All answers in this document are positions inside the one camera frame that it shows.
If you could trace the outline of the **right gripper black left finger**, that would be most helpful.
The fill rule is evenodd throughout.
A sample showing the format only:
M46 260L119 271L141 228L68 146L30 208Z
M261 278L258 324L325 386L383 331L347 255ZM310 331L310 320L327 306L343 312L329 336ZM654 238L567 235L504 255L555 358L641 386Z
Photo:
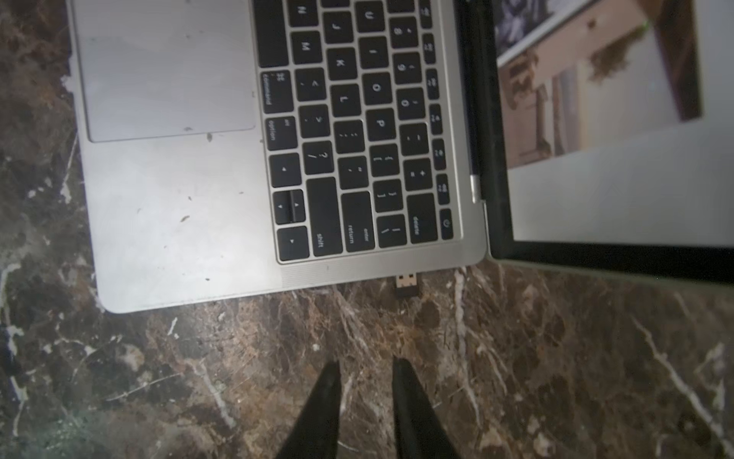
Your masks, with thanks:
M339 362L329 361L276 458L336 458L341 390Z

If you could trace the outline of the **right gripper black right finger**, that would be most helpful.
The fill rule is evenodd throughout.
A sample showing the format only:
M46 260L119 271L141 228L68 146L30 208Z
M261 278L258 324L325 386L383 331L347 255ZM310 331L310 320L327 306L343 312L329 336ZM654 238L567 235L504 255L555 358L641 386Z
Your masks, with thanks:
M393 359L392 398L397 457L459 458L410 361Z

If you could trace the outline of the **small black usb receiver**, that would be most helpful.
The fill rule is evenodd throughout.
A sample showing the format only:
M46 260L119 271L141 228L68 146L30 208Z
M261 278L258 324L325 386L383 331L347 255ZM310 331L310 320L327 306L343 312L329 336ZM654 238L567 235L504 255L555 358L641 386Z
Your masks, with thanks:
M395 277L395 295L397 298L416 298L421 295L420 279L416 273Z

